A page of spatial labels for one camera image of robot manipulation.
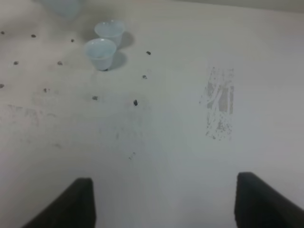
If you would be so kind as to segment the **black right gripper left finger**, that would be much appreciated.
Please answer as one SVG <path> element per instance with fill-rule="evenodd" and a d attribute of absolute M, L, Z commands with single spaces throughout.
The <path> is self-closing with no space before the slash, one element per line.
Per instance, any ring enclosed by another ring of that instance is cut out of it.
<path fill-rule="evenodd" d="M 76 179 L 25 228 L 94 228 L 94 184 L 91 178 Z"/>

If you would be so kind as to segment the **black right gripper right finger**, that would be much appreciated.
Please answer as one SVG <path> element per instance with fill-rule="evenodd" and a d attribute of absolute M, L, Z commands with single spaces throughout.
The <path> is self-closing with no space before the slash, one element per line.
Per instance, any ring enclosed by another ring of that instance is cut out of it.
<path fill-rule="evenodd" d="M 304 226 L 304 210 L 252 172 L 237 175 L 234 215 L 238 228 Z"/>

